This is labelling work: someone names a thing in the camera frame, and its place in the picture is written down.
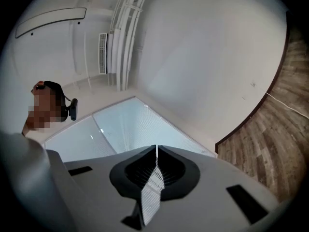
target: air vent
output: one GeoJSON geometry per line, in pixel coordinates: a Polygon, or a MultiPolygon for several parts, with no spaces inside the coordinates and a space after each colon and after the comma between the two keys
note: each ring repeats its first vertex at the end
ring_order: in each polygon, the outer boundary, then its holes
{"type": "Polygon", "coordinates": [[[185,165],[163,150],[159,150],[158,167],[163,176],[164,186],[168,187],[180,180],[185,173],[185,165]]]}
{"type": "Polygon", "coordinates": [[[100,33],[98,36],[98,72],[106,74],[106,44],[107,33],[100,33]]]}
{"type": "Polygon", "coordinates": [[[125,168],[126,177],[143,189],[155,169],[155,149],[128,165],[125,168]]]}

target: person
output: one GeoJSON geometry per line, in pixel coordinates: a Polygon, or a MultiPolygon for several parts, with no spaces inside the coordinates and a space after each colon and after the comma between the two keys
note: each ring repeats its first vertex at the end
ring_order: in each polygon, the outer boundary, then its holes
{"type": "Polygon", "coordinates": [[[68,117],[68,108],[63,93],[58,83],[39,81],[31,93],[34,95],[34,105],[29,109],[28,117],[22,130],[24,136],[29,131],[49,128],[50,123],[63,122],[68,117]]]}

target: black slot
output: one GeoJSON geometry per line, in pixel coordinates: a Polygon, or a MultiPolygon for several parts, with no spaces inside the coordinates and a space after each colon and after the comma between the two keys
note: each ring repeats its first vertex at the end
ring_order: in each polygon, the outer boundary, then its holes
{"type": "Polygon", "coordinates": [[[76,169],[69,170],[69,174],[71,176],[74,176],[74,175],[78,175],[78,174],[89,172],[91,170],[92,170],[92,168],[87,166],[87,167],[82,167],[82,168],[76,168],[76,169]]]}
{"type": "Polygon", "coordinates": [[[241,185],[228,187],[226,190],[251,224],[256,223],[268,214],[241,185]]]}

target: hair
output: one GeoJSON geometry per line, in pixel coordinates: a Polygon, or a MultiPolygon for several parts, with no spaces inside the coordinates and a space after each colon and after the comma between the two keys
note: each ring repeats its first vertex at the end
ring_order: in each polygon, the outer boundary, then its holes
{"type": "Polygon", "coordinates": [[[66,96],[63,93],[61,85],[50,81],[45,81],[44,85],[49,87],[55,93],[56,104],[61,107],[61,116],[58,119],[60,119],[61,122],[64,122],[67,119],[69,112],[66,106],[66,96]]]}

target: vent grille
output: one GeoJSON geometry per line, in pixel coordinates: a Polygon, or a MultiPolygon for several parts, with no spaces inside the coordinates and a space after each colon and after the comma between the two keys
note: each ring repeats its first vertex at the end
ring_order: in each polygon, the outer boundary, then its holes
{"type": "Polygon", "coordinates": [[[155,150],[125,168],[126,177],[143,189],[155,169],[155,150]]]}
{"type": "Polygon", "coordinates": [[[98,72],[106,74],[106,44],[107,33],[100,33],[98,37],[98,72]]]}

